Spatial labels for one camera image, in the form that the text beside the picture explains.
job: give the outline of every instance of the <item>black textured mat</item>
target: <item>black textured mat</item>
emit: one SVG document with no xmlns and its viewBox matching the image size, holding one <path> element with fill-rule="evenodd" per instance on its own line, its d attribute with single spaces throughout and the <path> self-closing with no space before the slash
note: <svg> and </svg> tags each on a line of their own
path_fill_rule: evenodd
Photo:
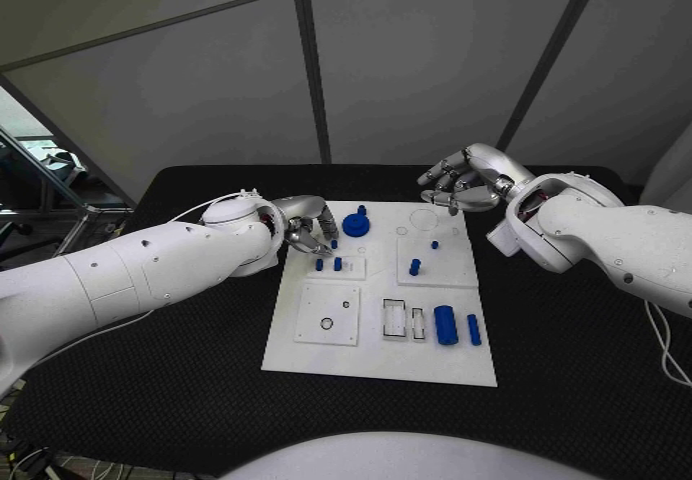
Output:
<svg viewBox="0 0 692 480">
<path fill-rule="evenodd" d="M 612 172 L 575 170 L 627 196 Z M 240 187 L 269 199 L 416 202 L 419 173 L 408 166 L 171 168 L 128 229 Z M 88 457 L 212 474 L 314 437 L 399 430 L 517 448 L 605 478 L 690 478 L 692 392 L 661 374 L 641 301 L 586 261 L 556 275 L 523 254 L 504 258 L 484 239 L 500 216 L 500 208 L 467 215 L 498 388 L 262 372 L 284 246 L 278 267 L 229 279 L 31 371 L 5 429 Z M 687 366 L 689 322 L 670 315 L 671 350 Z"/>
</svg>

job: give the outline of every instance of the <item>blue round object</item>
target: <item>blue round object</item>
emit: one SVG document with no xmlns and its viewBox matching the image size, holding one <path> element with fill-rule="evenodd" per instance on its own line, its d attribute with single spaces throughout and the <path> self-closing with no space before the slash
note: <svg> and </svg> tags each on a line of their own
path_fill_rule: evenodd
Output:
<svg viewBox="0 0 692 480">
<path fill-rule="evenodd" d="M 370 230 L 370 221 L 367 220 L 367 217 L 357 213 L 351 213 L 343 219 L 341 230 L 349 237 L 362 237 Z"/>
</svg>

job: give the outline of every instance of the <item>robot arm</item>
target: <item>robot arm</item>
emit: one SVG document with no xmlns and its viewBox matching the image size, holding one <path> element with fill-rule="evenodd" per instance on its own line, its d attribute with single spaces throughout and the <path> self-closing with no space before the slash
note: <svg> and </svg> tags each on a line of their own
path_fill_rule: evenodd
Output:
<svg viewBox="0 0 692 480">
<path fill-rule="evenodd" d="M 462 185 L 452 183 L 461 176 Z M 692 317 L 690 215 L 654 206 L 625 207 L 602 185 L 575 173 L 536 178 L 483 144 L 447 157 L 418 183 L 438 178 L 447 180 L 421 197 L 451 214 L 488 210 L 500 198 L 507 202 L 504 219 L 487 234 L 507 257 L 523 250 L 556 273 L 586 258 L 621 290 Z M 473 187 L 474 182 L 484 185 Z M 445 191 L 449 185 L 452 192 Z"/>
<path fill-rule="evenodd" d="M 312 218 L 336 237 L 324 199 L 269 203 L 240 192 L 212 203 L 201 224 L 168 222 L 0 273 L 0 395 L 75 338 L 276 265 L 284 239 L 300 251 L 330 255 L 310 236 Z"/>
</svg>

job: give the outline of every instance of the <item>metal frame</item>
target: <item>metal frame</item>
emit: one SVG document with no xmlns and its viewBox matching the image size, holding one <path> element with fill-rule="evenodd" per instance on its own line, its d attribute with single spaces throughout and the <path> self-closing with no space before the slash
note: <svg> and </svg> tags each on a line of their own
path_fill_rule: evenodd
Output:
<svg viewBox="0 0 692 480">
<path fill-rule="evenodd" d="M 23 157 L 27 164 L 33 167 L 36 175 L 41 179 L 41 188 L 40 188 L 40 208 L 39 210 L 0 210 L 0 220 L 7 220 L 8 222 L 17 222 L 23 219 L 30 218 L 47 218 L 47 217 L 75 217 L 76 223 L 69 231 L 65 240 L 62 241 L 60 246 L 53 254 L 53 256 L 63 255 L 67 253 L 78 242 L 86 226 L 92 224 L 101 215 L 122 215 L 124 213 L 131 213 L 129 208 L 96 208 L 89 205 L 79 195 L 72 191 L 67 184 L 54 176 L 53 172 L 44 168 L 40 161 L 36 160 L 33 155 L 28 153 L 28 150 L 24 148 L 17 139 L 7 133 L 7 131 L 0 126 L 0 142 L 3 142 Z M 52 198 L 53 192 L 57 192 L 69 203 L 73 205 L 73 209 L 66 210 L 53 210 L 52 209 Z"/>
</svg>

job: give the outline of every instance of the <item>robotic hand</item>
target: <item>robotic hand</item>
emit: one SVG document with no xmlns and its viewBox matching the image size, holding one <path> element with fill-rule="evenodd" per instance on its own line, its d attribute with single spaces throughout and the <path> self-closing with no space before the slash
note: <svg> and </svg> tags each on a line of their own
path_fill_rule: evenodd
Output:
<svg viewBox="0 0 692 480">
<path fill-rule="evenodd" d="M 338 236 L 323 198 L 268 202 L 240 191 L 204 205 L 200 223 L 176 221 L 194 207 L 163 225 L 0 273 L 0 396 L 75 338 L 276 265 L 284 240 L 331 254 L 310 236 L 312 219 L 327 240 Z"/>
<path fill-rule="evenodd" d="M 447 157 L 418 178 L 436 181 L 422 199 L 481 212 L 507 202 L 487 239 L 509 257 L 523 250 L 549 271 L 591 260 L 615 286 L 692 317 L 692 216 L 656 206 L 625 207 L 609 190 L 575 173 L 535 177 L 480 143 Z"/>
</svg>

